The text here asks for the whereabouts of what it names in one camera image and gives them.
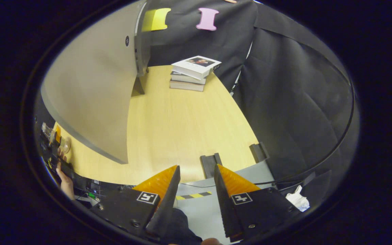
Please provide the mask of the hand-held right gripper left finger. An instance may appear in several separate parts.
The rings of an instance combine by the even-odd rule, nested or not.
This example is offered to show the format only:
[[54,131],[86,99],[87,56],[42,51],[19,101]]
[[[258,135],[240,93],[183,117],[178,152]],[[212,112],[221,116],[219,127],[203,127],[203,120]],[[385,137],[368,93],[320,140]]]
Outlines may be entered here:
[[162,240],[172,217],[179,183],[180,167],[174,165],[133,188],[115,188],[91,211],[131,235]]

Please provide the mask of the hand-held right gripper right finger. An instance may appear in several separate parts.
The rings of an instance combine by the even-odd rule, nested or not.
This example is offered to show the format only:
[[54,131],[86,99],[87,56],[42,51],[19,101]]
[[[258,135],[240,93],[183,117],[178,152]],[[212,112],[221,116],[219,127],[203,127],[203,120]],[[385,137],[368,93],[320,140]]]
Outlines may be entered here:
[[257,243],[288,229],[300,214],[277,189],[259,188],[217,164],[214,181],[225,236],[232,243]]

